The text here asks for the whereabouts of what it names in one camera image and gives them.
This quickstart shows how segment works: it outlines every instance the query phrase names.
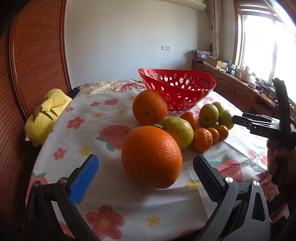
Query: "cabinet door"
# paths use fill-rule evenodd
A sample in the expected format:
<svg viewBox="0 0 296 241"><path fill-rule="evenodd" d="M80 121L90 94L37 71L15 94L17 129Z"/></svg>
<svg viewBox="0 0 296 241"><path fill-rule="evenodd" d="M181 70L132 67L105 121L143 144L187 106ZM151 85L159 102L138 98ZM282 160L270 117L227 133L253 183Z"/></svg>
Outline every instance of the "cabinet door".
<svg viewBox="0 0 296 241"><path fill-rule="evenodd" d="M249 112L255 98L255 92L242 83L235 83L232 103L242 112Z"/></svg>
<svg viewBox="0 0 296 241"><path fill-rule="evenodd" d="M214 88L214 91L231 102L234 81L231 79L231 77L228 77L223 73L217 73L216 82L217 85Z"/></svg>

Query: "tangerine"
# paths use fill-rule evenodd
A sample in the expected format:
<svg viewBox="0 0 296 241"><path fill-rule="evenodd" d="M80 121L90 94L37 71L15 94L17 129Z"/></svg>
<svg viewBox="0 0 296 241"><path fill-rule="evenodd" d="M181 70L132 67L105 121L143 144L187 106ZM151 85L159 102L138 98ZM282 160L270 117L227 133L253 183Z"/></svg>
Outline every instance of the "tangerine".
<svg viewBox="0 0 296 241"><path fill-rule="evenodd" d="M173 185L183 162L177 142L169 133L153 126L140 126L128 134L121 160L134 181L156 189Z"/></svg>
<svg viewBox="0 0 296 241"><path fill-rule="evenodd" d="M133 115L141 125L158 124L165 119L167 112L167 102L154 90L140 92L133 101Z"/></svg>
<svg viewBox="0 0 296 241"><path fill-rule="evenodd" d="M198 118L194 113L190 111L185 112L183 115L180 116L180 118L188 121L193 130L197 127Z"/></svg>
<svg viewBox="0 0 296 241"><path fill-rule="evenodd" d="M211 132L205 128L199 128L194 131L194 137L192 141L193 148L198 152L205 152L213 144L213 137Z"/></svg>
<svg viewBox="0 0 296 241"><path fill-rule="evenodd" d="M219 140L219 132L215 128L212 128L212 127L209 127L207 130L209 132L211 132L211 134L212 134L213 143L216 143Z"/></svg>
<svg viewBox="0 0 296 241"><path fill-rule="evenodd" d="M219 125L216 127L219 132L219 141L224 141L228 137L228 128L224 125Z"/></svg>

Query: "red plastic basket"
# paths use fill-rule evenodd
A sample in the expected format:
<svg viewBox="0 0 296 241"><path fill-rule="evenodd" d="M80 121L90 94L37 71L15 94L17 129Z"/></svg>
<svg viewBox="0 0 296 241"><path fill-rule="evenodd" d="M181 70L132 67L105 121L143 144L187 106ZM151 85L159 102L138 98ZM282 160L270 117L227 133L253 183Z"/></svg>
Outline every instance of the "red plastic basket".
<svg viewBox="0 0 296 241"><path fill-rule="evenodd" d="M216 86L215 79L190 70L138 69L147 89L156 90L166 99L169 110L186 110L196 106Z"/></svg>

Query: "window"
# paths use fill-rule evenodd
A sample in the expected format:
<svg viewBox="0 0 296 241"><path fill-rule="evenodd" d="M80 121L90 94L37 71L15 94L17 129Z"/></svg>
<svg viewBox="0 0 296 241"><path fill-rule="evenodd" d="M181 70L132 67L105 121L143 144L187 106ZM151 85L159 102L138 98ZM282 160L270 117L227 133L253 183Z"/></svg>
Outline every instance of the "window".
<svg viewBox="0 0 296 241"><path fill-rule="evenodd" d="M283 80L289 98L296 102L294 35L263 1L250 2L238 1L243 33L237 64L248 66L250 72L270 84L275 77Z"/></svg>

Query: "tablecloth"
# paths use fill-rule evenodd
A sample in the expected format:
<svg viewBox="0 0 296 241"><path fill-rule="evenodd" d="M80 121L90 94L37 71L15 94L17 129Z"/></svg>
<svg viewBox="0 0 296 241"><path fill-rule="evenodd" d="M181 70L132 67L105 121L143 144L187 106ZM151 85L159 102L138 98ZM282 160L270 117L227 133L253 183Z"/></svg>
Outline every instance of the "tablecloth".
<svg viewBox="0 0 296 241"><path fill-rule="evenodd" d="M36 160L28 187L38 180L55 183L95 154L100 168L84 199L76 207L90 228L103 240L173 240L201 229L216 204L211 202L192 167L198 153L189 146L182 151L183 166L168 189L143 187L125 173L121 148L126 135L139 126L132 114L135 96L144 88L97 93L75 98L54 125ZM221 102L232 115L242 112L212 91L190 111L198 114L207 103ZM179 117L183 112L168 112ZM238 182L259 180L266 199L278 194L267 174L266 139L235 125L225 141L218 141L204 157L224 176ZM57 207L64 232L72 236Z"/></svg>

